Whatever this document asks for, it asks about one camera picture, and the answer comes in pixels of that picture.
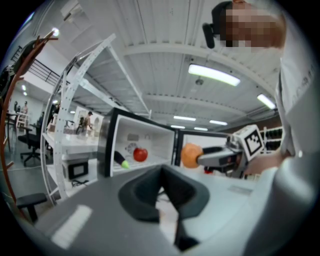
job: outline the red object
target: red object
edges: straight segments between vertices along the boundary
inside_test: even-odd
[[[134,160],[136,160],[138,162],[145,161],[147,159],[147,157],[148,157],[148,151],[145,148],[137,147],[133,151],[133,158],[134,158]]]

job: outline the railing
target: railing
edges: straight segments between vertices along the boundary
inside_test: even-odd
[[[11,58],[13,62],[16,62],[21,55],[22,47],[19,46],[18,50],[16,50],[15,54]],[[60,75],[58,75],[56,72],[52,71],[50,68],[48,68],[46,65],[42,64],[39,60],[35,59],[32,63],[29,70],[32,74],[37,76],[38,78],[44,80],[48,84],[54,86],[58,80]]]

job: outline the ceiling beam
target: ceiling beam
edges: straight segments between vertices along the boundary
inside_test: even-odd
[[[148,95],[148,94],[144,94],[143,98],[149,101],[173,102],[173,103],[182,103],[182,104],[186,103],[186,104],[196,105],[196,106],[209,108],[209,109],[217,109],[217,110],[229,112],[241,117],[245,117],[247,115],[245,112],[229,106],[224,106],[217,103],[191,99],[191,98],[181,98],[181,97],[172,97],[172,96],[163,96],[163,95]]]
[[[188,54],[201,58],[207,58],[210,51],[208,49],[195,47],[185,44],[171,44],[171,43],[150,43],[150,44],[139,44],[135,46],[129,46],[125,49],[123,55],[132,54],[143,54],[143,53],[178,53],[178,54]],[[246,66],[236,62],[235,60],[224,56],[215,51],[211,51],[209,60],[226,65],[234,70],[237,70],[241,74],[247,76],[261,86],[271,97],[274,97],[274,89],[263,80],[257,73]]]

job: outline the ceiling light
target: ceiling light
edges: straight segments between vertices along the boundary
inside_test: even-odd
[[[234,77],[233,75],[221,72],[219,70],[215,70],[210,67],[199,66],[195,64],[190,64],[189,74],[206,78],[212,78],[232,86],[237,86],[240,83],[240,79]]]
[[[56,27],[54,27],[54,28],[52,29],[52,31],[53,31],[53,36],[54,36],[54,37],[59,36],[59,34],[60,34],[59,29],[57,29]]]
[[[173,118],[174,119],[181,119],[181,120],[188,120],[188,121],[196,121],[196,119],[193,118],[193,117],[185,117],[185,116],[177,116],[177,115],[175,115]]]
[[[215,121],[215,120],[210,120],[211,124],[216,124],[216,125],[221,125],[221,126],[226,126],[228,123],[226,122],[221,122],[221,121]]]
[[[207,128],[194,127],[194,129],[199,131],[208,131]]]
[[[261,101],[271,110],[273,110],[276,107],[276,105],[270,99],[268,99],[264,94],[259,94],[257,98],[259,101]]]
[[[186,127],[184,126],[179,126],[179,125],[171,125],[172,128],[178,128],[178,129],[184,129]]]

